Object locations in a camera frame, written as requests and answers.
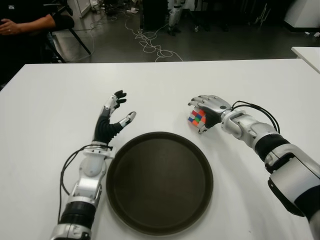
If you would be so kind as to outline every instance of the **wall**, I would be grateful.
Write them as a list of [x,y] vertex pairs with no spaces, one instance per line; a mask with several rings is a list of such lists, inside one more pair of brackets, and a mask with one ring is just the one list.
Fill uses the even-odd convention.
[[296,0],[284,20],[294,28],[318,28],[320,0]]

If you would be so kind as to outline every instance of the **concrete floor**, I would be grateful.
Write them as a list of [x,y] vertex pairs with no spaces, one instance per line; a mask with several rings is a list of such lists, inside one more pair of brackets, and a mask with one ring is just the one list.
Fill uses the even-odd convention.
[[[129,28],[137,32],[140,26],[139,15],[120,12],[115,17],[106,17],[104,13],[89,12],[84,18],[74,20],[77,34],[90,50],[94,49],[94,53],[82,59],[88,54],[71,33],[56,32],[55,45],[68,62],[139,63],[154,62],[157,59],[156,53],[143,52],[140,40],[135,39],[133,33],[125,27],[126,22]],[[223,32],[214,24],[209,32],[203,29],[194,32],[194,27],[191,19],[185,17],[180,22],[182,33],[173,37],[168,35],[164,28],[157,33],[152,44],[176,52],[184,61],[289,59],[296,58],[291,47],[320,47],[319,37],[290,32],[283,26],[263,25],[257,28],[231,24],[229,32]],[[180,59],[174,55],[158,60],[174,61]]]

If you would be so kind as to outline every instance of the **rubik's cube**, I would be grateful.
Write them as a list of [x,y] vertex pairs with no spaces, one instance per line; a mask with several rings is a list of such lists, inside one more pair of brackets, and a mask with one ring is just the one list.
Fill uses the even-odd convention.
[[195,125],[198,129],[201,129],[206,123],[206,114],[203,110],[195,107],[191,112],[188,120]]

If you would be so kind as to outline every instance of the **white table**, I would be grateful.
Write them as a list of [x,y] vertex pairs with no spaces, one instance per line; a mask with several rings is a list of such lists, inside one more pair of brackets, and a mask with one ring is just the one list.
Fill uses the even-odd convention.
[[320,73],[320,47],[294,46],[291,50],[308,63],[314,70]]
[[[192,108],[187,103],[199,94],[214,94],[230,103],[261,105],[277,118],[286,139],[316,159],[318,78],[302,59],[26,65],[0,92],[1,239],[49,239],[57,222],[61,168],[73,151],[91,142],[102,105],[123,89],[128,102],[112,121],[131,111],[137,116],[111,145],[119,149],[147,132],[172,132],[195,143],[212,167],[213,197],[206,214],[188,230],[164,239],[311,240],[307,219],[287,212],[272,194],[269,174],[254,151],[220,126],[198,135],[188,124]],[[65,174],[69,190],[80,161]],[[105,191],[93,237],[155,239],[123,225]]]

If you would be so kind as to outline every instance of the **round tray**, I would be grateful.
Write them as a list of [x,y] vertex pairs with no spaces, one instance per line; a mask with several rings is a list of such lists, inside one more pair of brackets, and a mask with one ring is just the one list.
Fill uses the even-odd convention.
[[110,205],[131,228],[170,235],[190,227],[207,209],[213,174],[189,140],[151,132],[125,144],[111,162],[106,191]]

